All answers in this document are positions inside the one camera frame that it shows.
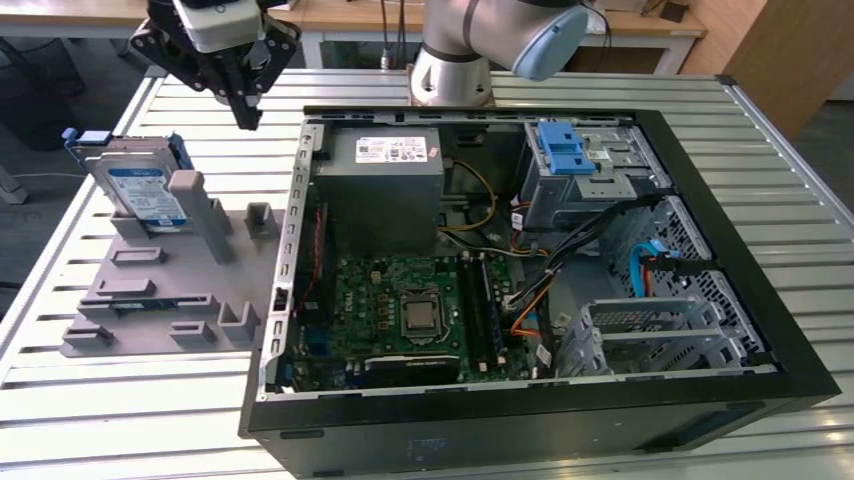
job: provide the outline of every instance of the blue hard drive label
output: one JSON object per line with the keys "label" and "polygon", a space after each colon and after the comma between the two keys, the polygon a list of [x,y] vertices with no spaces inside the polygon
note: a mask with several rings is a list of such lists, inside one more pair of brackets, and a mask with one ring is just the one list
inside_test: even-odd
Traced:
{"label": "blue hard drive label", "polygon": [[159,168],[111,168],[117,193],[137,218],[153,230],[169,231],[187,223],[187,214],[167,189],[167,176]]}

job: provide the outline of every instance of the table leg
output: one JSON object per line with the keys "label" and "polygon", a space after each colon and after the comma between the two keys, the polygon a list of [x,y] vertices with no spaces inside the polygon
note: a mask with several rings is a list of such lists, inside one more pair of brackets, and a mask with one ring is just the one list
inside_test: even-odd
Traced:
{"label": "table leg", "polygon": [[321,52],[321,44],[324,43],[324,32],[304,32],[301,43],[304,45],[306,68],[324,68],[324,54]]}
{"label": "table leg", "polygon": [[657,75],[677,75],[695,45],[695,37],[672,37],[668,50],[656,66]]}

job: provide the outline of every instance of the power supply label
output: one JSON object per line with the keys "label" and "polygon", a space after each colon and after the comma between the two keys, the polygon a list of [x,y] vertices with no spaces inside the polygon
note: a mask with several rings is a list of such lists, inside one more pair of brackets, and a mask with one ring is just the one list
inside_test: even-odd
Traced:
{"label": "power supply label", "polygon": [[107,172],[117,186],[117,194],[147,226],[166,230],[187,223],[187,214],[167,190],[163,170],[111,168]]}
{"label": "power supply label", "polygon": [[428,161],[425,137],[362,137],[357,140],[357,163]]}

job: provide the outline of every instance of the gray robot arm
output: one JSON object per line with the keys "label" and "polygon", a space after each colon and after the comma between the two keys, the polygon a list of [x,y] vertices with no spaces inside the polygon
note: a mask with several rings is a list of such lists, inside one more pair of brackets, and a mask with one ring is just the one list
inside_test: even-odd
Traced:
{"label": "gray robot arm", "polygon": [[492,98],[490,60],[534,81],[566,65],[588,28],[580,0],[430,0],[413,69],[418,104],[478,106]]}

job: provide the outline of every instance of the slatted metal table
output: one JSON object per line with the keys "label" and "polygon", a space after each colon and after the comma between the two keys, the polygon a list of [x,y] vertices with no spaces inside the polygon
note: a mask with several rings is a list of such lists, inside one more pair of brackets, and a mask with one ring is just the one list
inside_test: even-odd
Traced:
{"label": "slatted metal table", "polygon": [[[500,466],[413,477],[715,479],[854,476],[854,219],[739,87],[709,77],[494,77],[502,106],[661,110],[844,394],[679,454]],[[226,208],[284,206],[304,105],[404,105],[406,77],[289,70],[257,132],[209,94],[146,78],[118,134],[187,140]],[[67,359],[61,337],[114,229],[83,184],[0,324],[2,478],[290,478],[237,435],[249,353]]]}

